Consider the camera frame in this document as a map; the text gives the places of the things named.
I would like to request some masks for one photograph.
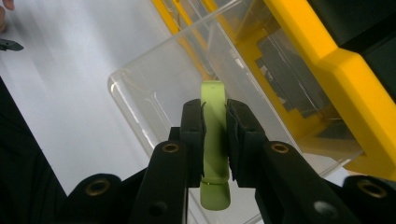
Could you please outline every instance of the lime green plastic part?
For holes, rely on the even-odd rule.
[[[206,126],[201,205],[208,210],[223,210],[231,202],[224,84],[220,81],[204,81],[201,85],[201,102]]]

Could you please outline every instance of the transparent container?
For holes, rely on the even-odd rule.
[[[361,153],[271,12],[258,1],[232,1],[186,26],[112,74],[108,85],[151,155],[170,128],[180,125],[183,104],[200,98],[201,82],[209,79],[221,80],[227,97],[247,104],[270,140],[294,145],[321,176]],[[295,131],[293,125],[302,125],[290,126],[289,113],[308,120],[308,127]],[[189,222],[259,221],[254,190],[240,189],[231,180],[230,188],[231,205],[218,212],[202,208],[199,190],[191,189]]]

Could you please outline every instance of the clear plastic box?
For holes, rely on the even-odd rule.
[[[323,109],[332,106],[330,101],[309,75],[269,10],[257,10],[252,5],[256,3],[232,1],[111,75],[108,81],[111,94],[148,155],[158,143],[167,140],[171,127],[180,125],[183,104],[200,98],[201,82],[208,79],[221,80],[227,97],[246,103],[270,140],[294,145],[322,176],[361,153],[337,114]],[[230,21],[234,18],[231,15],[241,16]],[[253,60],[243,57],[244,53],[236,47],[249,39],[247,35],[253,34],[252,30],[262,32],[254,45],[265,59],[263,56]],[[250,61],[262,73],[262,80],[267,81],[271,89],[268,91],[276,95],[283,108],[300,109],[303,118],[318,115],[326,125],[304,134],[291,133],[275,109],[274,97],[270,100],[257,75],[253,75]],[[270,64],[292,71],[291,85],[284,77],[288,71],[274,74],[275,68],[270,68]],[[330,148],[322,148],[323,142]],[[254,190],[239,189],[235,183],[230,187],[231,206],[219,212],[203,209],[199,190],[191,189],[189,222],[256,223],[260,220]]]

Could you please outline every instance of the white surface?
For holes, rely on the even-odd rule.
[[[149,0],[16,0],[0,75],[66,193],[83,178],[148,164],[107,89],[109,75],[170,36]]]

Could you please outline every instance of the yellow-green object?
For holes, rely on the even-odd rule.
[[[231,202],[226,148],[225,90],[219,81],[204,81],[201,86],[206,126],[201,205],[209,210],[226,209]]]

